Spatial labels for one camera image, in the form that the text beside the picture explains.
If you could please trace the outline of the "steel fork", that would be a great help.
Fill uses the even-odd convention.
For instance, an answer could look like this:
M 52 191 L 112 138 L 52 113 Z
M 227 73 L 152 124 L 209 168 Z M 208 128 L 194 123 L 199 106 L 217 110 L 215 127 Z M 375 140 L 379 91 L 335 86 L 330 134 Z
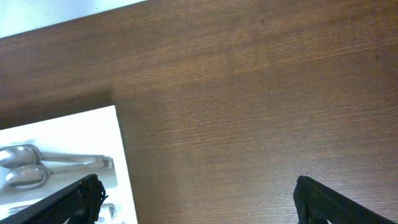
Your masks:
M 7 215 L 11 216 L 29 206 L 30 205 L 23 205 L 23 206 L 10 208 L 8 210 Z M 101 206 L 101 210 L 99 211 L 99 218 L 96 221 L 96 223 L 106 223 L 108 221 L 114 220 L 115 218 L 116 218 L 116 208 L 115 208 L 114 204 L 113 203 L 105 203 Z

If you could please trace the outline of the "large steel spoon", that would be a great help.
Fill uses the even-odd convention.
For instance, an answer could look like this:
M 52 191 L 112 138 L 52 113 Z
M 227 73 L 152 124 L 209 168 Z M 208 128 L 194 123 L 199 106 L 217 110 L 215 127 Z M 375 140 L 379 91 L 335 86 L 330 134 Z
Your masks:
M 104 155 L 64 154 L 63 156 L 43 156 L 32 144 L 6 146 L 1 148 L 1 167 L 16 169 L 18 167 L 40 164 L 42 161 L 72 164 L 89 164 L 105 160 Z
M 111 159 L 104 159 L 89 164 L 75 164 L 71 166 L 48 169 L 38 164 L 30 164 L 14 169 L 6 176 L 6 184 L 15 189 L 36 189 L 43 186 L 51 175 L 69 174 L 76 172 L 112 169 Z

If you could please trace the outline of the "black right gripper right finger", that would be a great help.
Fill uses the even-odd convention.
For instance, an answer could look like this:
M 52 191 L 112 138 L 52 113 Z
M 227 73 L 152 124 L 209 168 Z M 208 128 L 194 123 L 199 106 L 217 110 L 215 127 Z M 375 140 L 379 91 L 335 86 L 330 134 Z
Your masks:
M 299 224 L 395 224 L 308 176 L 299 176 L 293 198 Z

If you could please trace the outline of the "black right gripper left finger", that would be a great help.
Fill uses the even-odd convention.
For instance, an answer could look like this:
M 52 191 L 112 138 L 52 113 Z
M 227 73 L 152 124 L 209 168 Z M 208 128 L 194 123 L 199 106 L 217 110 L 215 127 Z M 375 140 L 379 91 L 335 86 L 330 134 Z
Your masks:
M 66 186 L 1 220 L 1 224 L 91 224 L 108 196 L 96 174 Z

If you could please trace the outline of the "white plastic cutlery tray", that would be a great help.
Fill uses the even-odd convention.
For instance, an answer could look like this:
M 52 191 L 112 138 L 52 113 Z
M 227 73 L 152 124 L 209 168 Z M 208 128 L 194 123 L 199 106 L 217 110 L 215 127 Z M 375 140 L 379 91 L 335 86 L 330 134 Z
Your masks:
M 1 220 L 8 217 L 10 208 L 32 205 L 82 177 L 95 173 L 109 195 L 104 204 L 113 203 L 116 208 L 116 218 L 106 223 L 137 223 L 115 106 L 1 130 L 1 148 L 20 144 L 37 146 L 43 156 L 100 154 L 112 158 L 114 167 L 94 172 L 51 175 L 44 186 L 22 191 L 6 185 L 5 178 L 10 170 L 1 167 Z

